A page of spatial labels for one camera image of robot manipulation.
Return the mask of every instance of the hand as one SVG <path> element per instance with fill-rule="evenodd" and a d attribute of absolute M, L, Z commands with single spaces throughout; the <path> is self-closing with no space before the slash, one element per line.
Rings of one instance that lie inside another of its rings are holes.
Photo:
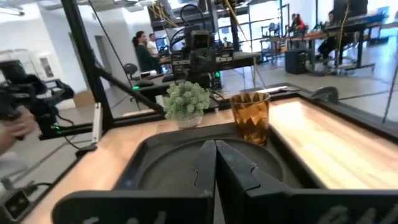
<path fill-rule="evenodd" d="M 21 112 L 21 116 L 18 119 L 14 121 L 2 121 L 6 127 L 7 134 L 15 138 L 26 136 L 37 129 L 34 115 L 24 106 L 18 107 L 18 110 Z"/>

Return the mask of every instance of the workbench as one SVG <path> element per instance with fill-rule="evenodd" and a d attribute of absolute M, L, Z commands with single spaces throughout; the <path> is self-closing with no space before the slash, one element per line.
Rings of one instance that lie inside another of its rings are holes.
<path fill-rule="evenodd" d="M 220 110 L 204 115 L 198 128 L 233 122 L 231 110 Z M 381 124 L 336 104 L 301 97 L 273 101 L 270 124 L 325 188 L 398 189 L 398 136 Z M 112 190 L 142 141 L 176 130 L 170 120 L 110 130 L 96 151 L 72 164 L 23 223 L 51 224 L 54 205 L 72 192 Z"/>

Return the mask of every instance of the wooden table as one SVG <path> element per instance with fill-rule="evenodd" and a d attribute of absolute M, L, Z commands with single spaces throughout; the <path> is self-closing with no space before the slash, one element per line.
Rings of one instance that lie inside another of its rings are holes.
<path fill-rule="evenodd" d="M 205 115 L 200 126 L 231 122 L 231 110 L 224 110 Z M 398 189 L 398 148 L 393 143 L 300 98 L 273 103 L 270 122 L 329 189 Z M 72 192 L 111 190 L 141 141 L 177 129 L 175 122 L 165 120 L 110 130 L 23 223 L 52 223 L 53 206 Z"/>

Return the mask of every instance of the glass cup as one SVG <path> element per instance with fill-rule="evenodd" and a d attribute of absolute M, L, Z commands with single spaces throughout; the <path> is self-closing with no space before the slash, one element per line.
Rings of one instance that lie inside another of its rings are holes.
<path fill-rule="evenodd" d="M 231 97 L 231 109 L 239 133 L 246 141 L 265 146 L 269 129 L 267 93 L 241 93 Z"/>

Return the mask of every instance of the floor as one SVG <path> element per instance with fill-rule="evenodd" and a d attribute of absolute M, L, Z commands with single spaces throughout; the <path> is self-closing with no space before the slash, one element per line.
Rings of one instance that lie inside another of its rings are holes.
<path fill-rule="evenodd" d="M 388 44 L 380 46 L 366 46 L 364 48 L 363 62 L 376 63 L 374 74 L 370 69 L 358 70 L 353 76 L 348 77 L 314 77 L 311 75 L 289 75 L 284 71 L 283 60 L 276 65 L 268 63 L 258 66 L 260 76 L 256 77 L 257 86 L 272 85 L 276 83 L 292 83 L 294 85 L 316 90 L 323 86 L 335 86 L 339 90 L 341 102 L 357 107 L 377 116 L 384 116 L 389 90 L 392 80 L 396 58 L 398 40 L 391 37 Z M 355 49 L 348 52 L 355 54 Z M 223 85 L 227 91 L 237 92 L 244 88 L 252 88 L 250 68 L 242 68 L 221 73 Z M 112 107 L 114 117 L 120 117 L 124 113 L 137 111 L 135 102 L 131 103 L 127 94 L 111 87 L 107 92 L 109 104 Z M 398 122 L 398 85 L 394 89 L 391 100 L 391 108 L 388 119 Z M 93 106 L 70 109 L 60 112 L 65 118 L 73 120 L 76 124 L 92 120 Z M 18 142 L 11 150 L 27 164 L 25 173 L 12 178 L 14 185 L 22 187 L 30 181 L 53 182 L 74 160 L 76 149 L 69 145 L 65 139 L 51 139 L 39 141 L 36 134 L 26 137 Z M 89 144 L 90 133 L 69 137 L 78 147 Z"/>

